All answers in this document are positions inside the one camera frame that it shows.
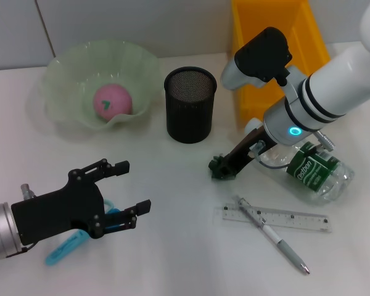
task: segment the yellow plastic container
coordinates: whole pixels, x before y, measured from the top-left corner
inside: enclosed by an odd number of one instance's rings
[[[307,0],[232,0],[234,19],[232,55],[266,27],[281,30],[296,65],[310,75],[329,61],[329,54]],[[266,109],[284,96],[276,81],[264,88],[247,85],[236,93],[239,124],[263,119]]]

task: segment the pen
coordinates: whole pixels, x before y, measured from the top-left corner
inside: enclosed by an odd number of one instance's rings
[[[250,220],[258,226],[276,245],[277,248],[293,263],[301,272],[310,274],[310,270],[304,261],[292,250],[291,247],[280,238],[273,228],[266,225],[266,220],[261,217],[257,211],[252,210],[251,205],[245,200],[235,197],[238,202],[239,208],[246,214]]]

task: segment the blue object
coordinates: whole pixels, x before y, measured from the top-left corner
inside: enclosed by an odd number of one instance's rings
[[[104,203],[108,205],[109,208],[111,204],[113,207],[113,203],[110,201],[104,200]],[[118,212],[120,211],[117,208],[111,208],[109,209],[107,214],[118,213]],[[51,254],[47,256],[47,258],[45,259],[45,264],[47,264],[48,266],[55,265],[56,263],[61,261],[61,259],[66,257],[69,253],[71,253],[76,248],[78,248],[81,244],[86,242],[88,239],[90,239],[90,236],[86,231],[78,230],[72,236],[70,236],[63,244],[58,246],[56,250],[54,250]]]
[[[300,128],[297,128],[297,127],[291,127],[289,128],[289,133],[293,136],[299,136],[302,134],[302,130]]]

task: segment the clear ruler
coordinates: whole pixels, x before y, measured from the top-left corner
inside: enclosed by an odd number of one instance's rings
[[[270,226],[283,226],[306,230],[332,232],[330,219],[326,215],[274,210],[272,208],[259,208],[249,206],[248,211],[260,215]],[[238,205],[227,203],[223,208],[224,220],[252,223]]]

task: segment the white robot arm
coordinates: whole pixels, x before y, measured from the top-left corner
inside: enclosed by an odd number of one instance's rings
[[[265,112],[261,128],[230,154],[210,162],[213,177],[235,176],[252,160],[249,147],[258,141],[265,143],[263,153],[276,144],[294,145],[313,133],[332,150],[334,146],[319,130],[370,99],[370,5],[360,32],[362,44],[348,48],[309,77],[294,66],[285,68],[292,56],[278,29],[265,29],[239,49],[222,73],[222,85],[261,88],[275,78],[286,96]]]

